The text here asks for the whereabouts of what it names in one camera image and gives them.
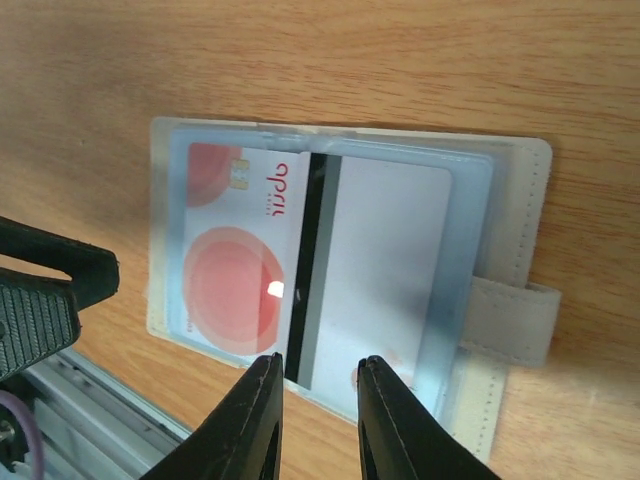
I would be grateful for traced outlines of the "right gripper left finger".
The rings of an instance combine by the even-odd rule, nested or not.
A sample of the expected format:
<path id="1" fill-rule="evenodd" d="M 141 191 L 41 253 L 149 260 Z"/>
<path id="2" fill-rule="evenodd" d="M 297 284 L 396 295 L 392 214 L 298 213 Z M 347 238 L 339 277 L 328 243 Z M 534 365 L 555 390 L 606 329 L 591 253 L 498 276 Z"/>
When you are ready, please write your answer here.
<path id="1" fill-rule="evenodd" d="M 259 356 L 202 424 L 142 479 L 277 479 L 283 398 L 282 355 Z"/>

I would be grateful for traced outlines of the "beige leather card holder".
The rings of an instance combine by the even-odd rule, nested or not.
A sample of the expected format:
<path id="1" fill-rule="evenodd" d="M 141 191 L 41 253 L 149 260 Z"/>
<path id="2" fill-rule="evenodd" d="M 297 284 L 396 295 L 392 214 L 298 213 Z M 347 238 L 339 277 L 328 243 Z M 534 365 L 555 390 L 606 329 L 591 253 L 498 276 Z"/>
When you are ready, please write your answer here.
<path id="1" fill-rule="evenodd" d="M 530 137 L 153 120 L 147 328 L 156 337 L 234 367 L 245 367 L 261 354 L 240 361 L 174 337 L 168 329 L 171 251 L 182 236 L 172 219 L 172 185 L 186 176 L 187 146 L 201 141 L 310 155 L 288 343 L 278 352 L 285 360 L 286 386 L 310 402 L 297 377 L 315 257 L 310 241 L 318 223 L 313 156 L 429 160 L 452 172 L 436 298 L 453 346 L 450 371 L 436 406 L 428 407 L 412 393 L 455 440 L 487 461 L 508 371 L 513 365 L 537 368 L 545 363 L 558 317 L 560 292 L 529 279 L 551 171 L 550 145 Z"/>

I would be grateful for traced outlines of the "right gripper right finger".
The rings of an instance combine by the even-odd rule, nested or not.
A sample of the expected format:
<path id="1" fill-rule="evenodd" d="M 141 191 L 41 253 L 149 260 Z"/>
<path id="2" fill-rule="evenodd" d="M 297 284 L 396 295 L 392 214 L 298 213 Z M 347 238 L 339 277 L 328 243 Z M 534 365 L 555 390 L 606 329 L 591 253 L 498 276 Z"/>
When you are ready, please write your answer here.
<path id="1" fill-rule="evenodd" d="M 427 411 L 380 356 L 357 367 L 358 436 L 364 479 L 496 479 Z"/>

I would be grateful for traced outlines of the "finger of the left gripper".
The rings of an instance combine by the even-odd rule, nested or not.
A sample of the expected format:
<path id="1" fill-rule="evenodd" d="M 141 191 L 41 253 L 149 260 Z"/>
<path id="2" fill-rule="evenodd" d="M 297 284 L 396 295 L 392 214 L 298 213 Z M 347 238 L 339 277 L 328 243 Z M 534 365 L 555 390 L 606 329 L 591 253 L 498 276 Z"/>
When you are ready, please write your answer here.
<path id="1" fill-rule="evenodd" d="M 79 310 L 95 305 L 119 288 L 116 255 L 106 249 L 1 218 L 1 254 L 64 272 Z"/>
<path id="2" fill-rule="evenodd" d="M 1 376 L 9 378 L 80 336 L 68 280 L 1 270 Z"/>

